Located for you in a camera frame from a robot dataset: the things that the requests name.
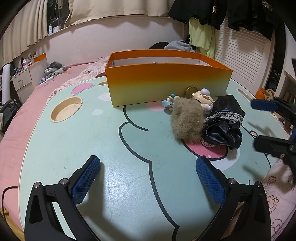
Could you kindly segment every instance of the pink bedding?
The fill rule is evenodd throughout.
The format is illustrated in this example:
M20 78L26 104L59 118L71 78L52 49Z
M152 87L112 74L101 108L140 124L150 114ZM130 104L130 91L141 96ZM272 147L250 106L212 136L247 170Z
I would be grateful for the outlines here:
M66 73L58 75L52 82L37 86L17 112L0 142L0 194L6 187L19 185L20 170L27 144L48 96L67 80L78 76L90 63L98 60L67 66L69 69ZM9 210L12 220L21 228L17 189L8 190L5 193L4 206Z

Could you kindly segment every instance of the fuzzy brown fabric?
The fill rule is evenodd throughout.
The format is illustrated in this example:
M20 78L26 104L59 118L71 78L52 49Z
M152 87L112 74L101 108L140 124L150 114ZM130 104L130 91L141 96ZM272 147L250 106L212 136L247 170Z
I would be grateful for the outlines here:
M177 140L200 142L204 116L201 104L195 99L178 98L174 100L171 124Z

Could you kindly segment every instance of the textured blue pad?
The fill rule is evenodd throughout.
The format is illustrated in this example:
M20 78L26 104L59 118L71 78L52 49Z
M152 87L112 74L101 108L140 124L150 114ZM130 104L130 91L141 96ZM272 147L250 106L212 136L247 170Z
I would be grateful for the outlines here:
M253 99L251 107L254 110L277 111L278 106L273 101Z
M85 198L95 177L97 176L100 167L100 159L96 156L72 188L71 200L74 205L83 202L83 199Z
M225 189L216 178L212 170L208 167L208 165L201 157L197 158L195 168L198 176L206 186L213 201L216 204L222 206L225 202Z

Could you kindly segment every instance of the light green table top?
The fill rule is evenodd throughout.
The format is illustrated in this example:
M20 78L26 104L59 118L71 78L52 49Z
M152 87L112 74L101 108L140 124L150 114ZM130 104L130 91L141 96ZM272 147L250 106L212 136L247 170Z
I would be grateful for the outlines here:
M101 240L191 241L207 227L219 208L197 176L197 156L208 156L226 177L254 183L266 175L276 159L254 151L250 131L286 139L271 113L253 110L237 88L248 91L231 80L227 93L237 99L246 113L241 127L242 145L235 151L201 145L188 145L189 150L174 140L170 115L161 102L113 108L108 86L98 86L104 79L61 90L40 116L20 177L23 226L35 182L56 184L96 155L102 168L77 208ZM51 122L53 108L85 83L94 86L77 94L83 99L79 111L65 121ZM58 204L54 207L65 233L73 237Z

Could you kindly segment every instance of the louvered door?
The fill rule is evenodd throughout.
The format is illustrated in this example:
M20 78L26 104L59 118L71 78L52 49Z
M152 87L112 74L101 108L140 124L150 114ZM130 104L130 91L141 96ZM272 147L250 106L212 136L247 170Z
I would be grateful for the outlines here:
M231 68L231 78L253 95L268 78L273 51L274 41L262 34L245 28L230 29L228 13L220 30L215 30L215 60Z

